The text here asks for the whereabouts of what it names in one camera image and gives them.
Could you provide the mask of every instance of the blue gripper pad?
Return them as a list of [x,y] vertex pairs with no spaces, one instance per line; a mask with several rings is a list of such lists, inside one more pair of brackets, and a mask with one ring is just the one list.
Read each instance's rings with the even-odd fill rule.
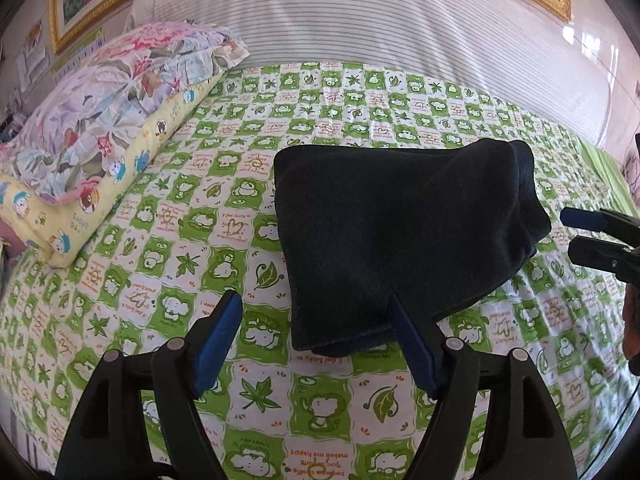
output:
[[242,321],[242,298],[237,292],[232,294],[226,306],[216,306],[220,307],[224,308],[224,312],[202,346],[193,367],[195,379],[191,386],[196,398],[201,397],[205,390],[213,388],[216,383],[220,368]]
[[600,211],[584,211],[573,207],[565,207],[560,212],[562,225],[575,229],[601,232],[607,228],[609,222]]
[[432,399],[435,399],[439,384],[436,380],[433,355],[429,352],[414,322],[411,321],[395,295],[389,301],[388,310],[415,385],[427,392]]

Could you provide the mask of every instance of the yellow pillowcase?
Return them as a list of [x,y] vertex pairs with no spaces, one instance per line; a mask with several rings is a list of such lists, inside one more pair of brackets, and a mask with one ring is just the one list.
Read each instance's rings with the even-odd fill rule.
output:
[[180,127],[222,76],[176,92],[149,115],[140,134],[91,193],[74,202],[50,205],[12,176],[0,176],[0,217],[27,245],[40,248],[40,259],[68,267],[106,218],[116,199],[129,189],[162,144]]

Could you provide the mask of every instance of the floral pillow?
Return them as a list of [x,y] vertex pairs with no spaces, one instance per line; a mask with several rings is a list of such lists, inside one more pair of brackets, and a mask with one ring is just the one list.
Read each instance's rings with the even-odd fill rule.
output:
[[64,78],[20,135],[0,145],[0,173],[53,205],[85,196],[165,99],[248,55],[231,31],[213,25],[150,23],[119,36]]

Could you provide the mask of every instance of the wall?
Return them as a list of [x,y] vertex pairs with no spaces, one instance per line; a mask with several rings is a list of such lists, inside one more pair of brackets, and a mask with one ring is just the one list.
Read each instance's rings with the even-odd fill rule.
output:
[[[530,0],[518,0],[541,16],[548,26],[569,41],[577,52],[589,57],[610,81],[610,117],[605,131],[604,149],[623,162],[625,152],[640,125],[640,100],[636,83],[640,78],[640,57],[622,26],[604,0],[572,0],[572,21],[563,23]],[[127,17],[129,3],[101,23],[107,40],[119,35]],[[4,55],[0,64],[0,107],[4,109],[11,90],[19,85],[15,57],[28,30],[43,18],[41,42],[50,45],[48,0],[27,0],[4,34]],[[53,89],[49,71],[23,97],[24,109],[31,112]]]
[[517,0],[561,34],[576,51],[594,62],[610,86],[609,121],[601,147],[623,163],[626,150],[640,128],[640,56],[604,0],[572,0],[572,19],[558,17],[530,0]]
[[[122,33],[125,20],[129,13],[131,1],[113,11],[106,20],[97,23],[87,32],[100,25],[107,41]],[[28,31],[42,19],[42,34],[40,45],[45,45],[49,54],[49,65],[53,65],[58,56],[53,54],[49,33],[49,0],[26,0],[7,27],[2,36],[4,61],[0,64],[0,110],[4,110],[9,100],[9,94],[15,87],[20,86],[16,57],[24,44]],[[40,80],[32,85],[22,95],[22,108],[31,113],[53,90],[55,84],[50,69],[41,76]]]

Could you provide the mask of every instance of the black clamp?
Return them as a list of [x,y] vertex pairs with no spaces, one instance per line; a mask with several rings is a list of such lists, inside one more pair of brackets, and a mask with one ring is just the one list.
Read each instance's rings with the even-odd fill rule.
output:
[[405,479],[456,477],[479,390],[490,390],[491,397],[471,480],[577,479],[558,410],[525,350],[477,352],[457,337],[445,338],[432,319],[414,322],[397,298],[389,310],[416,385],[437,399]]
[[[474,479],[577,478],[558,412],[523,349],[476,352],[445,338],[432,320],[416,325],[398,301],[390,309],[418,387],[437,397],[407,480],[455,478],[478,390],[491,390],[491,398]],[[184,338],[145,354],[105,352],[69,424],[55,478],[227,480],[193,401],[213,387],[241,317],[241,298],[229,291]],[[423,355],[431,357],[415,358]],[[171,464],[153,462],[140,390],[155,393]]]
[[[623,244],[577,236],[569,242],[567,255],[574,265],[612,272],[623,283],[631,283],[640,290],[640,254],[632,248],[640,247],[640,220],[608,209],[584,211],[565,207],[560,221],[567,227],[603,232]],[[640,308],[636,308],[634,325],[640,332]],[[629,361],[629,371],[640,377],[640,354]]]
[[[226,292],[184,338],[155,352],[108,350],[95,367],[66,431],[55,478],[226,480],[193,401],[212,388],[242,319]],[[153,390],[172,465],[153,462],[140,390]]]

